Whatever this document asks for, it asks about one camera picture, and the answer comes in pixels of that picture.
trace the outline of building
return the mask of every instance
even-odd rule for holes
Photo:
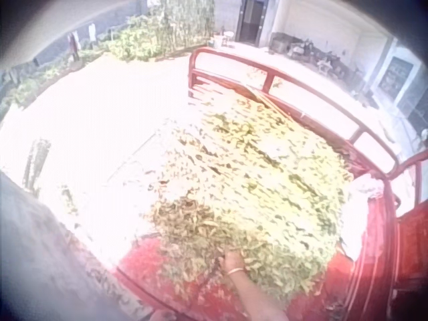
[[[234,31],[236,41],[285,54],[309,39],[316,53],[339,57],[342,87],[390,115],[403,158],[418,151],[428,128],[428,72],[376,21],[341,0],[216,0],[215,14],[216,29]]]

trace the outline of bracelet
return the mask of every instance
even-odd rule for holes
[[[237,268],[232,269],[229,272],[227,272],[227,275],[230,276],[232,273],[235,273],[235,272],[238,272],[238,271],[245,271],[245,269],[243,267],[237,267]]]

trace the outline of human hand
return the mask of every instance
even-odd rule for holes
[[[177,317],[170,310],[156,310],[149,321],[175,321]]]
[[[219,257],[221,269],[225,273],[229,273],[234,269],[245,269],[245,262],[242,255],[238,251],[230,251],[225,249],[225,257]]]

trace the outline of pile of leafy branches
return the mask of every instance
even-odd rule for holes
[[[308,293],[336,251],[352,180],[344,160],[264,104],[233,93],[205,105],[162,133],[171,147],[148,217],[169,259],[164,275],[186,297],[228,245],[263,291],[282,302]]]

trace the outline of red cart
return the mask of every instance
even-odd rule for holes
[[[408,293],[425,281],[428,268],[428,200],[421,199],[422,164],[428,161],[428,150],[417,154],[404,163],[398,158],[367,125],[334,100],[309,85],[275,68],[251,61],[232,53],[201,48],[193,52],[189,64],[189,88],[198,90],[198,85],[207,80],[233,89],[251,97],[251,93],[238,81],[196,68],[200,54],[221,56],[262,70],[265,80],[261,95],[269,98],[284,112],[303,126],[324,137],[328,142],[350,155],[355,166],[352,172],[358,177],[367,172],[374,173],[385,184],[381,198],[370,200],[368,225],[362,238],[362,251],[356,262],[340,251],[333,257],[328,270],[316,289],[308,296],[297,296],[287,307],[290,320],[386,320],[395,305]],[[357,125],[349,139],[344,139],[317,119],[305,115],[295,106],[272,94],[275,78],[292,83],[333,106],[337,111]],[[368,155],[357,148],[359,140],[369,135],[392,158],[392,169],[384,173]],[[391,181],[412,168],[415,173],[414,208],[400,218],[396,209],[401,200],[394,195]],[[169,308],[179,313],[179,320],[245,320],[239,299],[221,300],[210,293],[204,304],[191,305],[174,295],[172,284],[156,284],[153,275],[159,270],[163,258],[157,253],[159,241],[146,239],[133,249],[115,269],[116,277],[143,302],[157,308]]]

